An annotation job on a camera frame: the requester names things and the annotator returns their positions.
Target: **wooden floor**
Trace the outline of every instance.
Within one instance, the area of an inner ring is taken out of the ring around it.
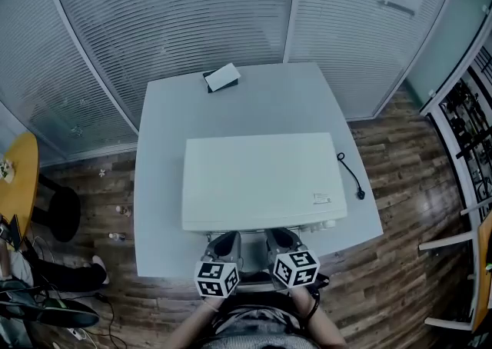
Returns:
[[[351,123],[351,129],[384,235],[321,259],[321,272],[331,276],[331,285],[321,294],[322,307],[352,348],[431,347],[444,332],[426,327],[424,319],[439,316],[457,298],[457,284],[467,274],[463,251],[417,250],[423,241],[464,229],[453,172],[431,123],[417,114],[404,91],[393,97],[379,119]],[[134,170],[135,154],[49,168],[47,176],[80,195],[81,227],[68,244],[53,241],[41,226],[33,224],[33,229],[51,245],[58,263],[82,266],[93,254],[100,255],[111,278],[102,292],[115,308],[113,334],[128,347],[164,347],[169,333],[197,306],[198,296],[191,281],[137,276],[133,221],[115,210],[117,205],[132,207]],[[109,239],[114,231],[125,233],[127,241]],[[51,259],[46,247],[44,255]],[[93,298],[81,301],[101,315],[101,323],[90,330],[107,334],[108,305]],[[35,336],[46,347],[53,341],[60,347],[92,347],[61,328],[35,325]],[[112,347],[106,337],[94,339],[99,347]]]

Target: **person's leg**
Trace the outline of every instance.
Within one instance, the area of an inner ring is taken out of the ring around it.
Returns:
[[[98,264],[104,269],[106,273],[106,279],[104,280],[104,282],[102,282],[102,284],[109,284],[108,271],[106,270],[105,263],[102,261],[102,259],[95,254],[94,256],[92,256],[92,264]]]
[[[60,291],[96,291],[107,278],[106,271],[99,264],[90,267],[70,268],[40,259],[31,259],[36,284],[48,281]]]

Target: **wall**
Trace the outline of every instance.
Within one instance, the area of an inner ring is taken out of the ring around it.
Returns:
[[[485,19],[490,0],[450,0],[436,32],[407,76],[411,93],[422,106],[459,63]]]
[[[400,83],[444,0],[299,0],[289,61],[315,61],[345,118],[371,118]]]
[[[0,155],[3,155],[15,138],[25,131],[25,126],[0,103]]]

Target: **hand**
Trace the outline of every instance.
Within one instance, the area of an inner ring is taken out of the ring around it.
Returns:
[[[309,291],[304,286],[297,286],[295,288],[290,288],[289,292],[291,293],[292,300],[294,301],[299,314],[302,317],[307,317],[315,304]]]
[[[203,301],[205,301],[207,304],[210,304],[212,307],[216,309],[221,307],[224,300],[225,299],[221,297],[206,297],[203,299]]]

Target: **yellow round table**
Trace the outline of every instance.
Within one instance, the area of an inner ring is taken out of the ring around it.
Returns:
[[[16,214],[20,235],[24,237],[38,191],[39,152],[36,137],[32,133],[17,137],[4,159],[12,162],[15,176],[11,184],[0,180],[0,214],[8,223]]]

